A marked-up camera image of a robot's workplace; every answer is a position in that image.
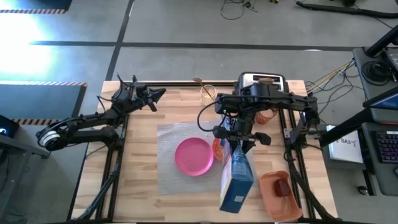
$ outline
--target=gray mat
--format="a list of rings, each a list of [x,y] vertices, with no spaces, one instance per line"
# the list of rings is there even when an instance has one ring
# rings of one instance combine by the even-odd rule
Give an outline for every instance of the gray mat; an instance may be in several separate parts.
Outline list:
[[[205,129],[218,125],[219,121],[202,122]],[[201,176],[190,177],[183,174],[174,163],[174,152],[186,138],[202,138],[212,145],[212,133],[201,131],[196,123],[160,124],[157,126],[157,190],[158,194],[186,194],[197,192],[219,192],[221,186],[222,162],[214,158],[210,170]],[[247,153],[256,184],[256,173],[252,153]]]

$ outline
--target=concrete floor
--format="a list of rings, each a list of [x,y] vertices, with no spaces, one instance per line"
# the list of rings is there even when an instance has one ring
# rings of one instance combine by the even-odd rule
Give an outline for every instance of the concrete floor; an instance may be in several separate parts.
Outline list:
[[[308,3],[340,5],[339,1]],[[389,28],[371,17],[351,16],[301,9],[294,1],[272,4],[257,0],[258,12],[246,10],[243,17],[227,21],[220,16],[222,0],[73,0],[64,15],[0,14],[0,80],[42,80],[87,82],[81,109],[93,113],[102,82],[114,80],[118,72],[125,80],[133,74],[139,80],[235,80],[241,72],[283,74],[287,79],[316,80],[352,58],[350,47],[371,45]],[[398,12],[393,0],[357,0],[363,9]],[[228,6],[227,16],[236,9]],[[122,29],[125,13],[128,22]],[[383,20],[395,26],[397,19]],[[122,47],[142,43],[145,47]],[[258,44],[283,45],[285,50],[156,48],[148,43]],[[336,47],[333,51],[303,51]],[[348,75],[356,75],[351,68]],[[341,77],[332,81],[337,84]],[[358,78],[350,78],[360,86]],[[341,89],[336,96],[347,89]],[[330,92],[319,93],[318,102]],[[354,89],[332,102],[321,114],[330,124],[338,124],[361,109],[363,92]],[[45,192],[43,201],[29,200],[29,223],[61,222],[66,219],[84,150],[58,151],[53,162],[40,165],[34,193]],[[67,174],[59,175],[60,170]],[[396,223],[398,198],[360,196],[355,186],[364,183],[360,170],[328,168],[339,217],[344,220]],[[48,184],[45,179],[54,180]],[[51,195],[62,186],[62,200]]]

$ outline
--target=wooden tabletop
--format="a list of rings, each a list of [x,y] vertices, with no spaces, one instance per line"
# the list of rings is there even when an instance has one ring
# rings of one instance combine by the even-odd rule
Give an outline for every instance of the wooden tabletop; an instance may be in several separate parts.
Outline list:
[[[289,88],[298,95],[306,95],[302,80],[288,81]],[[101,96],[110,96],[119,88],[119,82],[104,82]],[[218,87],[218,92],[231,93],[230,87]],[[165,95],[153,113],[148,107],[130,114],[124,146],[123,164],[119,180],[114,222],[273,222],[264,210],[258,187],[252,187],[238,214],[219,211],[220,192],[159,195],[157,192],[157,125],[195,122],[200,103],[199,87],[167,87]],[[202,121],[219,121],[219,115],[209,108]],[[279,118],[266,125],[255,124],[253,132],[267,133],[270,146],[257,144],[252,149],[257,178],[277,170],[289,171],[283,159],[285,150]],[[319,145],[318,141],[309,143]],[[102,143],[91,143],[88,152]],[[330,214],[337,217],[322,152],[308,147],[303,150],[310,188]],[[85,161],[72,217],[78,217],[98,193],[103,175],[106,149],[92,154]],[[300,191],[304,216],[307,217],[305,197]],[[104,206],[108,211],[108,201]]]

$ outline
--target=pink plate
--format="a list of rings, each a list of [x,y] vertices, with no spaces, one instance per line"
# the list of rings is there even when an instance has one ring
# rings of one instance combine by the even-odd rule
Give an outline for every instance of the pink plate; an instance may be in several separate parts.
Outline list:
[[[213,164],[213,151],[205,140],[188,138],[178,145],[174,159],[181,172],[198,176],[210,169]]]

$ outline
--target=desk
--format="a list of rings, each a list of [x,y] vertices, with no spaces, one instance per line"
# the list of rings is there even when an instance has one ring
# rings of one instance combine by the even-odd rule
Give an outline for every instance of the desk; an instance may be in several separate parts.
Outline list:
[[[305,95],[302,80],[288,81],[292,92]],[[104,82],[101,96],[110,96],[119,88],[119,82]],[[157,104],[158,111],[153,113],[148,107],[130,114],[124,146],[121,176],[114,211],[114,222],[272,222],[265,212],[261,194],[253,187],[238,214],[221,212],[219,192],[203,192],[182,195],[158,195],[157,193],[157,125],[183,122],[195,122],[197,114],[203,108],[200,103],[200,87],[167,87],[165,95]],[[217,87],[218,92],[231,93],[230,87]],[[218,121],[219,115],[211,108],[203,112],[202,121]],[[283,159],[285,150],[278,117],[267,125],[254,125],[253,132],[267,133],[272,138],[270,146],[257,144],[253,150],[253,159],[257,177],[267,172],[288,170]],[[92,143],[88,152],[100,147],[101,143]],[[310,187],[320,203],[337,217],[335,203],[330,189],[322,152],[308,148],[303,151]],[[72,218],[78,217],[98,193],[103,175],[106,150],[92,154],[85,161],[81,175]],[[302,207],[305,211],[305,199],[300,192]]]

